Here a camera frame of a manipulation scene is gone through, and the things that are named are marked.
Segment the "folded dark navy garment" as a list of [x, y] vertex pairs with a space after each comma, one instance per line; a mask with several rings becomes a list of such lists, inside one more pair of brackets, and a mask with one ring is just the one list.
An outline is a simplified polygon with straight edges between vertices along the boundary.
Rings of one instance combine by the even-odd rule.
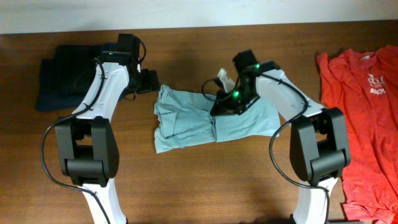
[[41, 61], [35, 109], [46, 112], [77, 107], [93, 82], [93, 59], [114, 50], [115, 43], [57, 46], [52, 59]]

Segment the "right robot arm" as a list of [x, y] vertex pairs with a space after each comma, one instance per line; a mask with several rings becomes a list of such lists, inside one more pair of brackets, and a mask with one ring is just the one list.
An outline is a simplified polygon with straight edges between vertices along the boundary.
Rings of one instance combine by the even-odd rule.
[[[328, 223], [331, 191], [351, 163], [343, 112], [314, 102], [287, 78], [280, 65], [272, 60], [258, 61], [252, 50], [238, 53], [233, 64], [237, 80], [226, 75], [212, 79], [220, 89], [210, 114], [242, 115], [260, 99], [268, 100], [285, 119], [271, 137], [270, 159], [285, 180], [299, 187], [290, 222]], [[287, 126], [289, 159], [297, 181], [284, 174], [273, 153], [276, 136]]]

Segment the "red t-shirt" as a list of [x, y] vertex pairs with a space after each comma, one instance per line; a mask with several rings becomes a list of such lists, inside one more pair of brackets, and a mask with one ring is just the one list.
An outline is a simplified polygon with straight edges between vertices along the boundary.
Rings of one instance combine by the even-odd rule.
[[348, 220], [397, 223], [397, 47], [317, 56], [321, 101], [345, 116], [351, 163], [343, 171]]

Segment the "light blue t-shirt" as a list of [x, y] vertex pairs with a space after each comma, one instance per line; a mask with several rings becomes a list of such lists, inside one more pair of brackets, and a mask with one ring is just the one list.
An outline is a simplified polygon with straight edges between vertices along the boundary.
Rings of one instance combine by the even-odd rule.
[[156, 153], [248, 136], [272, 136], [280, 127], [277, 110], [263, 98], [241, 115], [211, 116], [213, 105], [199, 93], [162, 85], [154, 105], [159, 121], [154, 133]]

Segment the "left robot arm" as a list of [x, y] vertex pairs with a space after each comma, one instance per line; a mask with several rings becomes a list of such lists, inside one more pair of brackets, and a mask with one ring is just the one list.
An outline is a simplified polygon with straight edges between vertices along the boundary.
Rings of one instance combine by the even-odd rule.
[[84, 195], [95, 223], [128, 222], [116, 192], [119, 149], [111, 119], [124, 95], [160, 89], [156, 71], [141, 67], [145, 49], [137, 36], [119, 34], [116, 50], [93, 59], [95, 77], [77, 109], [51, 125], [62, 174], [71, 179], [61, 186]]

